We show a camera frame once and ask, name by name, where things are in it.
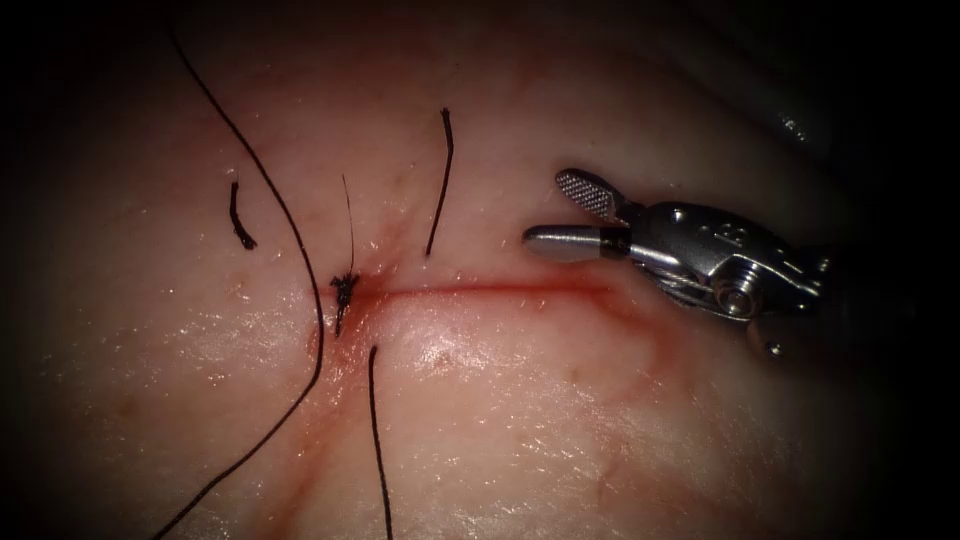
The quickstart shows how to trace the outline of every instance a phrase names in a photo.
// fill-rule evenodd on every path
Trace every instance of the black suture thread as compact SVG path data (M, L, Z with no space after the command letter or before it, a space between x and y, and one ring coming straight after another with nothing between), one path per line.
M353 297L353 288L360 280L360 276L353 275L353 213L350 210L350 192L347 191L347 177L341 174L343 180L343 192L347 196L347 216L350 219L350 269L342 276L334 276L330 280L330 286L337 289L337 324L334 329L334 336L340 337L340 330L343 327L343 315L350 305L350 299Z
M267 170L264 168L263 163L260 162L260 158L257 156L256 152L253 151L253 148L250 146L250 143L248 143L247 140L243 137L243 135L240 134L240 130L237 129L237 126L233 123L233 121L230 120L227 114L223 111L223 108L220 107L220 104L217 103L217 100L213 97L213 94L210 92L207 86L203 84L203 81L200 79L200 76L197 74L196 70L193 69L193 66L190 65L190 61L187 59L187 55L183 52L183 48L180 46L180 42L177 41L177 36L173 31L173 26L167 23L166 30L167 30L168 36L170 37L170 40L173 42L173 46L177 50L177 55L179 55L180 60L183 62L184 66L186 66L187 71L190 72L190 76L193 78L194 82L197 83L200 89L203 90L203 93L207 96L207 99L210 101L213 107L217 110L217 113L220 114L220 117L227 124L227 126L230 127L230 130L233 132L234 136L237 138L237 140L240 141L240 144L243 145L243 148L247 151L247 154L249 154L251 159L253 159L253 162L256 163L257 169L260 171L260 175L263 177L263 180L267 183L267 186L270 188L270 191L273 193L273 196L276 199L277 204L280 205L280 208L283 210L284 215L287 217L287 222L290 224L290 229L293 231L293 236L297 240L297 246L300 248L300 254L303 256L303 262L306 265L307 274L310 277L310 286L313 288L313 302L316 306L316 312L317 312L317 327L320 330L318 332L319 343L317 345L317 360L316 360L316 363L314 364L313 373L310 375L310 380L307 382L307 385L304 387L303 391L300 392L300 396L297 397L297 399L293 402L290 408L287 409L285 413L283 413L283 415L280 417L279 420L277 420L277 423L274 424L274 426L270 428L269 431L267 431L266 435L264 435L255 445L253 445L253 448L248 450L233 465L227 467L223 472L215 476L213 480L208 482L207 485L205 485L200 490L200 492L197 493L197 495L189 503L187 503L177 513L176 516L173 517L173 519L171 519L166 525L163 526L162 529L160 529L159 532L157 532L157 534L153 536L154 539L159 539L166 536L168 532L170 532L178 523L180 523L180 521L183 520L183 518L188 513L190 513L190 511L193 510L193 508L197 506L197 504L200 503L200 501L207 495L207 493L209 493L214 487L216 487L216 485L219 484L224 478L232 474L233 471L239 469L244 463L247 462L248 459L250 459L251 456L253 456L258 450L260 450L261 446L266 444L266 442L271 437L273 437L273 434L280 429L280 426L282 426L287 421L288 418L290 418L290 415L293 414L293 411L295 411L297 407L300 406L300 403L303 401L303 399L307 396L307 394L314 387L314 385L317 384L317 380L320 377L320 368L323 365L323 324L322 324L322 321L320 320L320 316L323 313L323 310L321 309L321 306L320 306L320 290L317 288L317 280L313 273L313 265L310 264L310 257L307 256L307 250L303 245L303 239L300 236L300 230L297 228L297 224L293 221L293 216L290 214L290 210L287 209L286 203L283 202L283 197L280 196L280 192L277 190L277 187L273 184L273 181L270 180L270 175L267 174Z
M377 357L377 346L370 349L367 361L367 374L370 387L370 424L373 427L373 447L377 451L377 469L380 470L380 493L383 495L383 518L387 527L387 540L393 540L393 517L390 515L390 492L387 491L387 475L383 472L383 454L380 452L380 430L377 428L377 402L373 397L373 360Z
M233 222L233 232L240 238L240 243L246 249L257 247L257 241L243 228L240 223L240 215L237 214L237 191L240 189L240 182L230 184L230 221Z
M433 237L437 234L437 225L440 223L440 212L443 211L443 199L447 197L447 184L450 182L450 164L453 163L453 127L450 125L450 110L444 107L440 111L443 117L443 132L447 136L447 166L443 171L443 186L440 188L440 200L437 201L437 212L433 216L433 226L430 227L430 239L427 240L426 257L433 250Z
M347 175L341 173L340 179L343 180L343 194L347 197L347 219L350 221L350 270L347 274L353 274L353 211L350 210L350 192L347 191Z

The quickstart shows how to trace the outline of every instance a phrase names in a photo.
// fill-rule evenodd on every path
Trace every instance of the skin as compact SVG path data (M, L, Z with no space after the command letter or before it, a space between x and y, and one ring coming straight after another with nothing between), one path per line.
M641 202L718 206L792 243L857 215L803 145L693 84L659 9L197 9L115 36L51 124L17 215L8 392L17 524L146 538L317 385L171 538L383 538L367 360L397 538L757 537L849 530L894 411L800 377L625 263L537 259L589 223L580 167ZM451 110L456 153L424 248ZM360 281L334 340L350 233ZM258 247L243 249L238 211ZM27 516L43 512L52 518Z

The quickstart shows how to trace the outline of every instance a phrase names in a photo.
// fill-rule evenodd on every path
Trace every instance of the metal instrument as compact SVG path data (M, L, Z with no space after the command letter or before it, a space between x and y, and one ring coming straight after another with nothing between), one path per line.
M833 271L826 251L794 249L765 227L717 208L684 202L643 206L586 171L566 169L555 180L567 198L610 225L532 227L523 234L530 251L564 262L629 259L676 301L748 323L752 342L772 357L797 353L801 335L812 339L803 329L829 325L837 331L824 335L835 337L845 328L848 306L835 301L818 320ZM915 309L901 311L904 320L915 318ZM788 330L793 327L795 335Z

